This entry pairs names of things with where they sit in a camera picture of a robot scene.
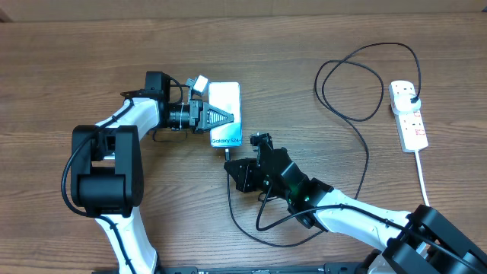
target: white power strip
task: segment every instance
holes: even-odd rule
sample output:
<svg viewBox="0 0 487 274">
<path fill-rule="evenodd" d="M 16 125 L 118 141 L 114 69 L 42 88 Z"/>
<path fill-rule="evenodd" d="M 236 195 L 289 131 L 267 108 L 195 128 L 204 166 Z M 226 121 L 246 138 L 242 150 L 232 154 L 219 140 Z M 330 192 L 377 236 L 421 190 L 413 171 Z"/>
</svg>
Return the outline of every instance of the white power strip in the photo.
<svg viewBox="0 0 487 274">
<path fill-rule="evenodd" d="M 429 206 L 428 196 L 426 195 L 425 183 L 423 180 L 419 151 L 428 146 L 425 125 L 421 117 L 419 108 L 421 100 L 411 103 L 411 98 L 415 96 L 415 88 L 408 81 L 393 81 L 389 85 L 389 95 L 391 107 L 396 117 L 397 132 L 404 152 L 414 152 L 416 165 L 418 167 L 419 184 L 425 205 Z"/>
</svg>

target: wooden surface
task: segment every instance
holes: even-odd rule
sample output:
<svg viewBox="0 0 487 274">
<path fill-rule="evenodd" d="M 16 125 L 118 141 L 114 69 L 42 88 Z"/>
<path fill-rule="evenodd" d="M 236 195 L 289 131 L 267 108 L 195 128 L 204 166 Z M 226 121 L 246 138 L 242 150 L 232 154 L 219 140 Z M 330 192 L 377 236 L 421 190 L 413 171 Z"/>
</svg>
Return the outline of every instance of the wooden surface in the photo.
<svg viewBox="0 0 487 274">
<path fill-rule="evenodd" d="M 0 0 L 14 22 L 480 12 L 486 6 L 487 0 Z"/>
<path fill-rule="evenodd" d="M 422 113 L 430 147 L 421 152 L 429 199 L 487 250 L 487 17 L 407 14 L 295 18 L 106 21 L 0 25 L 0 272 L 89 273 L 116 266 L 95 221 L 78 217 L 59 191 L 79 124 L 105 119 L 120 91 L 142 88 L 147 70 L 184 82 L 204 74 L 241 86 L 244 146 L 270 132 L 300 169 L 355 194 L 364 150 L 347 125 L 312 92 L 319 66 L 368 43 L 397 41 L 418 54 Z M 397 46 L 354 58 L 381 75 L 417 83 L 410 53 Z M 351 116 L 366 116 L 380 86 L 369 72 L 343 67 L 330 79 L 329 100 Z M 382 208 L 414 210 L 422 202 L 414 156 L 401 152 L 387 93 L 377 115 L 357 124 L 371 150 L 359 199 Z M 160 139 L 180 139 L 166 131 Z M 257 244 L 228 214 L 222 151 L 208 135 L 180 144 L 141 143 L 145 172 L 142 217 L 165 266 L 288 266 L 363 260 L 371 248 L 324 234 L 292 249 Z M 234 190 L 235 215 L 251 234 L 294 243 L 316 231 L 288 221 L 255 232 L 258 193 Z M 286 215 L 272 202 L 263 224 Z"/>
</svg>

